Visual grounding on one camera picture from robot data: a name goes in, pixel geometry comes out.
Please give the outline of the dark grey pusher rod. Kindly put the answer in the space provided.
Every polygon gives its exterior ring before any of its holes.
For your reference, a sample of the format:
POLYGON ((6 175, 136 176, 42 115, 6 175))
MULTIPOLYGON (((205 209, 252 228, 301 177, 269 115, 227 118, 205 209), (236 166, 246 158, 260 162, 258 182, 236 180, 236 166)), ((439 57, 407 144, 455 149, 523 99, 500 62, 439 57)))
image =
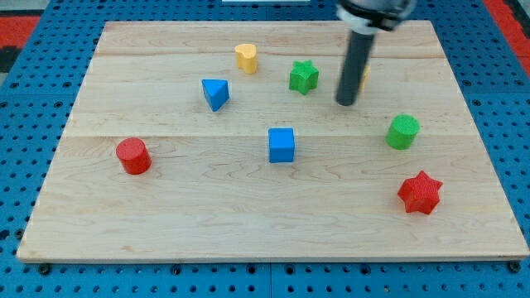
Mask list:
POLYGON ((350 106, 356 102, 373 42, 374 35, 351 32, 335 96, 337 104, 350 106))

